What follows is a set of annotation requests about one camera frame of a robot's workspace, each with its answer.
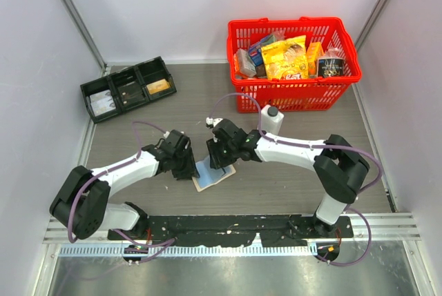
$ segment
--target wood grain surface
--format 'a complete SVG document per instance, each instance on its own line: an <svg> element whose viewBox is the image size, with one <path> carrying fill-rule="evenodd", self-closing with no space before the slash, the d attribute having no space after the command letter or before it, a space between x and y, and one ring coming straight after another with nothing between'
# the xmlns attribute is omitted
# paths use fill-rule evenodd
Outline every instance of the wood grain surface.
<svg viewBox="0 0 442 296"><path fill-rule="evenodd" d="M205 119L222 95L234 91L228 65L169 65L168 69L177 93L97 124L89 168L109 165L136 153L137 143L131 130L134 120L184 131L192 139L195 160L208 155L206 140L211 132L205 127ZM257 124L255 114L236 112L234 98L221 103L214 117L228 118L246 132ZM148 126L139 125L138 129L145 144L155 144L161 136ZM328 111L286 112L280 131L281 136L297 139L326 139L332 133L371 152L351 88ZM283 214L313 213L324 195L317 176L299 167L238 160L235 169L235 175L201 193L197 193L192 181L176 181L171 173L164 173L123 189L110 202L131 201L151 215ZM367 180L376 173L373 167ZM391 212L381 183L365 192L354 207L364 213Z"/></svg>

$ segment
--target red plastic shopping basket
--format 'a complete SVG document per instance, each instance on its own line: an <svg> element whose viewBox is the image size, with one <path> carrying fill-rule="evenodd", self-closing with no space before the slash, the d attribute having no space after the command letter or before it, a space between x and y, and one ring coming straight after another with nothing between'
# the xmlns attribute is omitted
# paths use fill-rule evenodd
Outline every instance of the red plastic shopping basket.
<svg viewBox="0 0 442 296"><path fill-rule="evenodd" d="M284 30L285 37L307 35L306 45L320 41L324 51L330 47L342 50L345 58L344 76L317 79L270 81L267 79L236 79L233 54L239 48L247 49L269 33ZM236 92L243 92L255 98L261 107L271 104L281 111L326 110L338 100L350 84L362 77L356 49L339 18L307 18L299 20L270 21L234 20L229 22L227 59L230 63L231 81ZM255 112L253 102L238 96L238 112Z"/></svg>

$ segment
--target black bottle cap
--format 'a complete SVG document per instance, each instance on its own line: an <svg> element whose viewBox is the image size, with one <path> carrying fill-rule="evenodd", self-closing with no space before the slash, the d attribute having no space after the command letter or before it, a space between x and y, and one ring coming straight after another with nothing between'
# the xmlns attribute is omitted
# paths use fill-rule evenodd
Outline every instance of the black bottle cap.
<svg viewBox="0 0 442 296"><path fill-rule="evenodd" d="M269 109L267 110L267 114L270 117L276 117L278 115L278 108L275 106L270 106Z"/></svg>

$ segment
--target bottle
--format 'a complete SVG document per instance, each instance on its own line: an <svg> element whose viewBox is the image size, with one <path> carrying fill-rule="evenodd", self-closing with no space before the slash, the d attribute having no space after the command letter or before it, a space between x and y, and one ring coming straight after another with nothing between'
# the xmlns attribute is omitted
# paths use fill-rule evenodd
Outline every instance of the bottle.
<svg viewBox="0 0 442 296"><path fill-rule="evenodd" d="M261 129L277 135L281 129L284 115L279 112L278 108L271 105L266 105L261 110Z"/></svg>

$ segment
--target gray floor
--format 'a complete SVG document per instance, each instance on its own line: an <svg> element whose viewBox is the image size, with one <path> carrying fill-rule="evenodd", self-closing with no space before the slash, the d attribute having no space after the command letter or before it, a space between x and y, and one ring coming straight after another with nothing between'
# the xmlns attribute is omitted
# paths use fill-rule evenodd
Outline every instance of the gray floor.
<svg viewBox="0 0 442 296"><path fill-rule="evenodd" d="M214 103L233 92L226 64L171 65L177 93L126 115L97 125L88 167L109 165L137 150L131 130L133 120L152 121L165 129L184 131L192 138L195 160L207 155L211 137L205 118ZM229 118L249 132L256 127L254 114L236 112L234 98L226 100L215 116ZM145 144L154 144L160 133L139 126ZM358 148L371 152L367 133L352 89L328 111L288 112L280 135L298 139L326 139L344 136ZM235 215L313 213L324 190L317 176L308 170L274 163L239 161L237 173L220 184L197 193L192 181L174 181L167 173L142 180L117 193L111 202L132 201L153 215ZM376 175L375 168L367 179ZM364 213L388 213L390 207L381 183L368 190L354 204Z"/></svg>
<svg viewBox="0 0 442 296"><path fill-rule="evenodd" d="M361 255L366 242L345 242L339 262ZM109 269L120 258L59 258L49 295L276 296L418 295L401 241L374 242L359 264L341 268L313 257L158 258ZM79 278L94 278L84 281Z"/></svg>

